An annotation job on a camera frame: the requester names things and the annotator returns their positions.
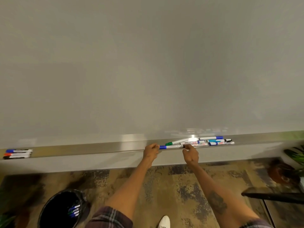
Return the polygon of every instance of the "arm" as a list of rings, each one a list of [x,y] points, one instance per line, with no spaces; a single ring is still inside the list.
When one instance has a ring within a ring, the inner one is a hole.
[[[110,206],[123,213],[129,219],[133,219],[143,179],[147,170],[152,166],[152,162],[157,157],[158,149],[159,145],[156,143],[146,146],[143,151],[142,161],[129,179],[106,201],[105,206]]]
[[[184,159],[199,181],[221,228],[238,228],[259,218],[244,202],[217,184],[199,166],[199,153],[192,145],[186,145],[186,149],[183,150]]]

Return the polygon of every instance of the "person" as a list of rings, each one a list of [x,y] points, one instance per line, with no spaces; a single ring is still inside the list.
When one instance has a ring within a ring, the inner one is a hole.
[[[199,153],[192,145],[183,150],[188,167],[195,174],[221,228],[268,228],[244,202],[238,200],[229,190],[216,183],[200,166]],[[128,180],[106,201],[86,228],[131,228],[140,188],[147,170],[157,157],[159,145],[146,146],[142,161]],[[164,216],[158,228],[170,228],[170,219]]]

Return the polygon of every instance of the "person's right arm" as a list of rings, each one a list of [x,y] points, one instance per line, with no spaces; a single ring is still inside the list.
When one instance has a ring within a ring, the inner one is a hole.
[[[259,219],[259,216],[244,202],[216,183],[199,166],[199,153],[192,145],[186,145],[186,149],[183,150],[184,159],[199,181],[221,228],[239,228],[250,221]]]

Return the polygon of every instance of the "green marker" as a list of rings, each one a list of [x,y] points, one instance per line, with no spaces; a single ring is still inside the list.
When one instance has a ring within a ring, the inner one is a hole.
[[[188,140],[189,140],[189,138],[184,138],[184,139],[177,140],[177,141],[174,141],[174,142],[168,142],[168,143],[166,143],[166,146],[171,146],[173,144],[180,143],[180,142],[187,142]]]

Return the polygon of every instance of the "shirt sleeve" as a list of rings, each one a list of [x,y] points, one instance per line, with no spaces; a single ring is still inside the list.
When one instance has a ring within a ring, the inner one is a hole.
[[[85,226],[86,228],[132,228],[133,222],[120,211],[109,206],[101,207]]]
[[[254,219],[252,221],[247,222],[245,225],[240,228],[272,228],[266,221],[263,219]]]

